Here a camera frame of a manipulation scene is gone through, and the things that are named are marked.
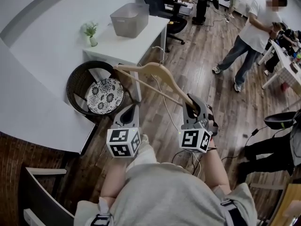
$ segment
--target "round chair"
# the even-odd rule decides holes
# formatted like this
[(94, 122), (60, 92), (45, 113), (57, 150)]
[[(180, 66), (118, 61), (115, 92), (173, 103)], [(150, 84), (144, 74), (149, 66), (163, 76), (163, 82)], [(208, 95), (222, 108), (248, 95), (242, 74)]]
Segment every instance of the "round chair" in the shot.
[[(109, 72), (110, 77), (96, 81), (89, 70), (97, 68)], [(122, 106), (126, 92), (132, 102), (136, 103), (129, 90), (120, 82), (113, 67), (101, 61), (88, 61), (78, 66), (70, 75), (66, 90), (70, 104), (93, 122), (96, 117), (104, 116), (113, 120), (111, 115)], [(75, 95), (86, 102), (87, 110), (78, 104)]]

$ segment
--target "small plant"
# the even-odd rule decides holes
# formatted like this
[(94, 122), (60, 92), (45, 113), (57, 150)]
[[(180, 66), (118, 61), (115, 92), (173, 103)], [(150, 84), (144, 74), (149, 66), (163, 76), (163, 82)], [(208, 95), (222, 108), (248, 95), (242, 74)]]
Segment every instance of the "small plant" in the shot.
[(85, 24), (86, 31), (84, 31), (85, 35), (90, 36), (90, 38), (93, 37), (93, 35), (96, 33), (96, 28), (98, 24), (94, 24), (93, 22), (90, 24)]

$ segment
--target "potted plant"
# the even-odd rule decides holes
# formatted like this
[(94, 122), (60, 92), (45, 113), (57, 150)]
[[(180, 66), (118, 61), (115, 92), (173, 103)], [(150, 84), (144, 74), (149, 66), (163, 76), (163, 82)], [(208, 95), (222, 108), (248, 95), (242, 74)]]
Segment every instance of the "potted plant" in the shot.
[(85, 26), (86, 30), (84, 31), (84, 33), (85, 35), (90, 37), (89, 39), (91, 46), (94, 47), (98, 44), (96, 39), (93, 37), (93, 35), (96, 33), (96, 27), (98, 26), (98, 24), (94, 24), (93, 22), (91, 22), (90, 24), (85, 24)]

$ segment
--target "wooden hanger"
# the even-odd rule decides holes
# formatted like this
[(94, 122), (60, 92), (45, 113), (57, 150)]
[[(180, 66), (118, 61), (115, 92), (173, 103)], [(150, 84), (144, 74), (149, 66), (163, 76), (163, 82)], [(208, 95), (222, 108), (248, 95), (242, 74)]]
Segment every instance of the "wooden hanger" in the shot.
[(161, 78), (163, 82), (165, 82), (173, 91), (174, 93), (178, 94), (184, 101), (187, 103), (193, 110), (196, 111), (196, 107), (193, 104), (192, 100), (179, 88), (179, 86), (174, 81), (174, 78), (170, 71), (166, 69), (163, 65), (160, 65), (158, 63), (150, 62), (146, 64), (143, 67), (137, 67), (137, 66), (130, 66), (130, 65), (117, 65), (114, 67), (114, 69), (118, 70), (122, 74), (126, 75), (127, 77), (130, 77), (131, 79), (145, 85), (146, 87), (150, 88), (151, 90), (156, 91), (157, 93), (161, 94), (162, 96), (170, 99), (171, 101), (177, 103), (180, 106), (183, 106), (179, 101), (171, 98), (170, 96), (162, 93), (161, 91), (153, 88), (152, 86), (148, 85), (147, 83), (136, 79), (134, 76), (128, 74), (124, 71), (133, 71), (138, 73), (144, 73), (149, 75), (156, 75)]

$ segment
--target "gray storage box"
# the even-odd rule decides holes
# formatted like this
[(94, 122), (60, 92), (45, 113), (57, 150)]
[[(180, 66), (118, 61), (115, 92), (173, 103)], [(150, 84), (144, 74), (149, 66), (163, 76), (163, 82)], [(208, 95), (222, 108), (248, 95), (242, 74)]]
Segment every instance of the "gray storage box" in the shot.
[(149, 5), (128, 3), (111, 14), (117, 36), (136, 38), (149, 23)]

